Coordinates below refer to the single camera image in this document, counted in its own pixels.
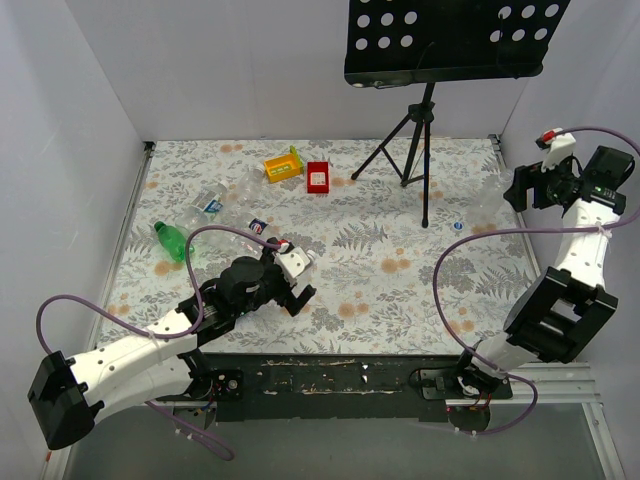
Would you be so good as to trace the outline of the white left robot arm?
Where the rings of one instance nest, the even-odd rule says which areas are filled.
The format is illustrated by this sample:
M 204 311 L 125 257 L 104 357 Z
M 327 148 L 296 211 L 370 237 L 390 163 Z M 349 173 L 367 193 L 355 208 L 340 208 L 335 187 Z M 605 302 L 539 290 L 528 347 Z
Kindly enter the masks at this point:
M 70 357 L 47 348 L 27 399 L 48 448 L 66 448 L 107 417 L 160 397 L 219 397 L 225 383 L 201 346 L 270 302 L 296 316 L 316 293 L 312 286 L 294 292 L 316 259 L 311 250 L 280 242 L 258 258 L 236 258 L 192 297 L 131 335 Z

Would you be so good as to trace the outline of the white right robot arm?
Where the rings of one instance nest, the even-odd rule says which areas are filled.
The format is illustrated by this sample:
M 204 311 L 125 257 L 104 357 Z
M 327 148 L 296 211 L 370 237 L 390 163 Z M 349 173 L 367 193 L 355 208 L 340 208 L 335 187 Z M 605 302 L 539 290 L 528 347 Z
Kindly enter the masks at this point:
M 476 346 L 472 362 L 452 373 L 454 389 L 475 397 L 489 384 L 525 363 L 572 361 L 615 313 L 618 300 L 605 290 L 603 266 L 609 242 L 605 227 L 626 207 L 618 187 L 628 178 L 633 158 L 600 146 L 575 175 L 566 157 L 553 168 L 541 163 L 519 167 L 505 199 L 518 212 L 533 205 L 563 209 L 562 236 L 555 265 L 525 291 L 508 314 L 504 329 Z

